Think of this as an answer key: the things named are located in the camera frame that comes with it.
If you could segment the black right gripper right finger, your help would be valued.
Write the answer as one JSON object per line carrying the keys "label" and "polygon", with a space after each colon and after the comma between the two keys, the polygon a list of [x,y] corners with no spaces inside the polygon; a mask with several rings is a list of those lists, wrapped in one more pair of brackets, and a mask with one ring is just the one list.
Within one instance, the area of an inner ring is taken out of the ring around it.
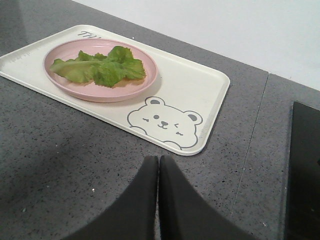
{"label": "black right gripper right finger", "polygon": [[159,162],[158,210],[163,240],[252,240],[209,206],[171,156]]}

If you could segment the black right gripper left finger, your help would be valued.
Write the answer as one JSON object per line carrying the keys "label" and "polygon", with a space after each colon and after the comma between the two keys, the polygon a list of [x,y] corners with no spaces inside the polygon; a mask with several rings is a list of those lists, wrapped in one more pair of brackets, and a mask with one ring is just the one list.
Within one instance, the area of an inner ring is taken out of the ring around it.
{"label": "black right gripper left finger", "polygon": [[132,182],[101,215],[66,240],[153,240],[159,159],[147,156]]}

